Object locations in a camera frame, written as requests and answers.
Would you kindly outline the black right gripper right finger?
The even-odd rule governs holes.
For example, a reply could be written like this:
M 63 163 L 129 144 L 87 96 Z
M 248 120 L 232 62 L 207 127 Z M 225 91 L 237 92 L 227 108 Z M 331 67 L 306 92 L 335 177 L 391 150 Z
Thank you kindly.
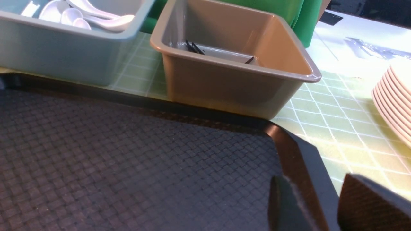
M 337 221 L 342 231 L 409 231 L 410 201 L 360 174 L 346 174 Z

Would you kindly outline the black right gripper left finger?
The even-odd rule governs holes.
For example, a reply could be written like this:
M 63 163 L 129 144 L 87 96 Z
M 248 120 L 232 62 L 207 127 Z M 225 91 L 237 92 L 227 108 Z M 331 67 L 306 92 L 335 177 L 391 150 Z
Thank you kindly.
M 271 178 L 268 199 L 270 231 L 315 231 L 317 225 L 295 184 L 285 176 Z

